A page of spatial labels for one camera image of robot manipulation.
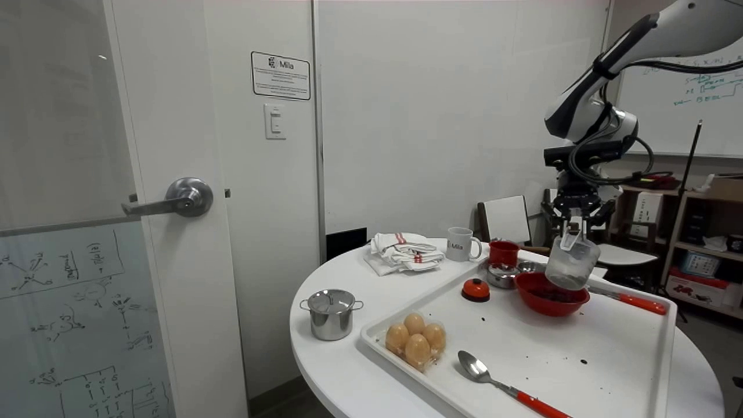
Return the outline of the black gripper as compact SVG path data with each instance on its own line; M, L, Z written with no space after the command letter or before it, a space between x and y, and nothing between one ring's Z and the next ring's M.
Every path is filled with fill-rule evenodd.
M549 190L545 212L554 232L563 232L572 220L590 232L610 220L615 202L601 199L592 185L558 185Z

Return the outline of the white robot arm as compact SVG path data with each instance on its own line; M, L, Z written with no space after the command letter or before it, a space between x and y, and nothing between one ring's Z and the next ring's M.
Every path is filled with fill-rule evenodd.
M623 157L639 142L640 118L619 107L609 88L636 68L679 75L739 69L739 63L687 66L687 59L723 51L741 38L741 0L671 0L639 16L558 95L544 125L567 147L545 148L544 163L558 170L551 209L563 234L586 234L606 220L610 205L600 197L600 188L609 179L595 166Z

